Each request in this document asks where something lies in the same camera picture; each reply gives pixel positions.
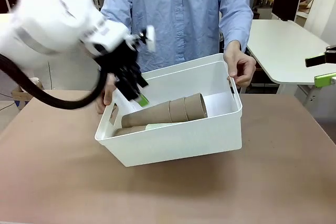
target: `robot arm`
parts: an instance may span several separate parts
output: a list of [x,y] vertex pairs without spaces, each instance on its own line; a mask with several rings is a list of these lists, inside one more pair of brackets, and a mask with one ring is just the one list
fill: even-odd
[[[154,29],[131,35],[127,27],[107,20],[92,0],[20,0],[11,21],[0,32],[0,68],[27,92],[57,108],[76,109],[93,101],[104,87],[108,72],[117,76],[117,88],[128,99],[146,86],[136,63],[142,41],[154,49]],[[101,67],[95,90],[81,101],[53,98],[30,83],[21,69],[34,68],[68,51],[77,43],[94,55]]]
[[[314,57],[307,58],[305,60],[306,67],[310,68],[326,63],[336,64],[336,45],[329,46],[325,52]],[[314,77],[314,83],[316,88],[323,88],[325,86],[336,84],[336,73],[327,73]]]

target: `brown paper cup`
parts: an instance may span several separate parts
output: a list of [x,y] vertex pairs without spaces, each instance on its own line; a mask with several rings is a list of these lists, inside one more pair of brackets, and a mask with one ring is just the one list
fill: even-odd
[[130,128],[153,123],[172,123],[169,113],[169,103],[160,103],[153,107],[124,115],[121,119],[121,125],[123,128]]
[[117,129],[115,131],[114,136],[121,136],[126,135],[134,132],[144,131],[146,129],[146,126],[135,126],[130,128],[124,128],[124,129]]
[[187,114],[184,107],[185,97],[171,101],[169,104],[170,117],[173,123],[187,122]]
[[186,97],[184,106],[189,121],[207,118],[206,107],[202,94],[198,93],[190,97]]

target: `hand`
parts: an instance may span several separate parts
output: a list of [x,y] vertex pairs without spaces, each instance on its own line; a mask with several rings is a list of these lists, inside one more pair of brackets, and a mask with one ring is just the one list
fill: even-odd
[[249,86],[256,71],[256,60],[240,50],[238,41],[231,41],[227,45],[224,60],[228,65],[229,76],[235,80],[236,85],[239,87]]
[[114,90],[116,90],[114,82],[115,82],[114,75],[111,73],[108,74],[105,88],[101,91],[101,94],[96,99],[96,107],[98,114],[104,113],[105,107],[111,104],[112,93]]

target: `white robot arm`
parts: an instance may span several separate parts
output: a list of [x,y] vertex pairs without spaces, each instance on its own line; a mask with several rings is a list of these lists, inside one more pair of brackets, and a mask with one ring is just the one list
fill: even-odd
[[[19,0],[11,21],[0,31],[0,68],[22,86],[19,69],[34,68],[82,42],[101,66],[100,82],[105,82],[107,72],[114,73],[119,80],[118,88],[131,100],[140,94],[137,84],[146,85],[136,64],[136,46],[140,41],[154,50],[153,27],[131,35],[124,24],[107,20],[92,0]],[[12,63],[19,68],[15,69],[16,73],[8,70],[13,67]],[[55,104],[46,101],[50,97],[41,99],[44,94],[30,93],[59,108],[74,109],[83,105],[75,105],[75,101],[72,105],[71,102],[62,105],[61,100]]]

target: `computer monitor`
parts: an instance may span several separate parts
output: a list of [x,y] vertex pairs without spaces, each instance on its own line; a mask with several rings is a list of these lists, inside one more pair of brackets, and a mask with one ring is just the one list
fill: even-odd
[[272,13],[284,21],[295,20],[300,0],[274,0]]

